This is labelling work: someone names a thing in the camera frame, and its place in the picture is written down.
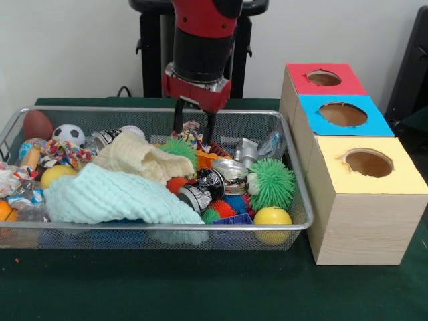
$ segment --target yellow box top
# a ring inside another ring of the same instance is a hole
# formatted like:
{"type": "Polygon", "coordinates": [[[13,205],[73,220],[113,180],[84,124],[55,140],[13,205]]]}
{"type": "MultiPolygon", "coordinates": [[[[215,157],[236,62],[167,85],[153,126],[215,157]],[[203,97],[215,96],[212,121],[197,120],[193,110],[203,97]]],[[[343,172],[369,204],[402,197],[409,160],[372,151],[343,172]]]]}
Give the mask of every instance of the yellow box top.
{"type": "Polygon", "coordinates": [[[318,136],[337,193],[428,194],[398,138],[318,136]]]}

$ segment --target light blue towel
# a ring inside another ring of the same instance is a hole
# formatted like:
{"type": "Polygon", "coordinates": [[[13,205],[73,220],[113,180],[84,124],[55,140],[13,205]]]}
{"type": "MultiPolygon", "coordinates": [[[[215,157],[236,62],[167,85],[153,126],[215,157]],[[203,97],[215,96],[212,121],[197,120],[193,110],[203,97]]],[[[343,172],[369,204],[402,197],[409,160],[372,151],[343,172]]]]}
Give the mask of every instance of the light blue towel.
{"type": "MultiPolygon", "coordinates": [[[[44,195],[53,222],[97,224],[143,219],[146,223],[204,224],[196,212],[158,182],[91,163],[76,177],[52,182],[44,195]]],[[[208,240],[206,231],[186,232],[172,233],[176,237],[167,243],[197,245],[208,240]]]]}

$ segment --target yellow ball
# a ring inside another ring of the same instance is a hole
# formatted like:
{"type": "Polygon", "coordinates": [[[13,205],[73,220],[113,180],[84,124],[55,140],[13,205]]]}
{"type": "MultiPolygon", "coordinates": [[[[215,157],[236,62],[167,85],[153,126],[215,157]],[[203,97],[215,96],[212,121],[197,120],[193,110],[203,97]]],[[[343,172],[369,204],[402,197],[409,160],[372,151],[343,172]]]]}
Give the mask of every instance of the yellow ball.
{"type": "MultiPolygon", "coordinates": [[[[257,212],[254,217],[254,224],[292,224],[292,218],[286,211],[279,207],[265,207],[257,212]]],[[[289,231],[256,231],[255,235],[262,243],[271,246],[283,244],[289,231]]]]}
{"type": "Polygon", "coordinates": [[[78,172],[70,166],[66,165],[55,165],[54,167],[47,169],[41,176],[40,183],[44,189],[48,189],[51,183],[65,175],[77,175],[78,172]]]}

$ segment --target cardboard box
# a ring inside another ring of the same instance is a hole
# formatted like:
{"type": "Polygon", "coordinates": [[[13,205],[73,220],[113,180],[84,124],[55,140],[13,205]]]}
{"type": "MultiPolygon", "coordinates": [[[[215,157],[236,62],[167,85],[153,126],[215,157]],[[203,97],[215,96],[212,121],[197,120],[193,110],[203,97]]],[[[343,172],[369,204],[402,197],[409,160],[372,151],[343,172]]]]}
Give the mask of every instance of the cardboard box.
{"type": "Polygon", "coordinates": [[[398,138],[318,136],[306,184],[317,265],[399,265],[428,187],[398,138]]]}
{"type": "Polygon", "coordinates": [[[301,95],[292,132],[304,175],[315,142],[314,133],[322,136],[394,137],[368,96],[301,95]]]}
{"type": "Polygon", "coordinates": [[[367,95],[348,64],[286,64],[280,112],[291,128],[299,95],[367,95]]]}

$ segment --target metal wire basket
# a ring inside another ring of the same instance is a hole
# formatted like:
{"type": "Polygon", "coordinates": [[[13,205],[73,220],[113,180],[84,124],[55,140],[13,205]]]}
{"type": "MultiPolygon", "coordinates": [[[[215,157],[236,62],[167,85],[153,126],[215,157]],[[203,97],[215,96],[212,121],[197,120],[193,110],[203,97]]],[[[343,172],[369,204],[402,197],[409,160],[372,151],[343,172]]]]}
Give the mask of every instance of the metal wire basket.
{"type": "MultiPolygon", "coordinates": [[[[87,135],[94,130],[135,125],[143,129],[151,143],[164,142],[171,133],[172,109],[31,107],[16,112],[0,134],[0,158],[17,162],[25,141],[23,119],[31,109],[41,110],[54,127],[64,123],[79,126],[87,135]]],[[[206,125],[199,110],[184,110],[185,120],[206,125]]],[[[292,225],[162,225],[0,222],[0,247],[34,249],[203,249],[203,250],[282,250],[291,247],[303,229],[313,222],[312,207],[287,122],[274,111],[224,110],[217,116],[213,140],[233,154],[239,139],[262,141],[273,130],[281,134],[282,159],[296,174],[296,193],[288,213],[292,225]],[[286,238],[280,245],[259,239],[286,238]]]]}

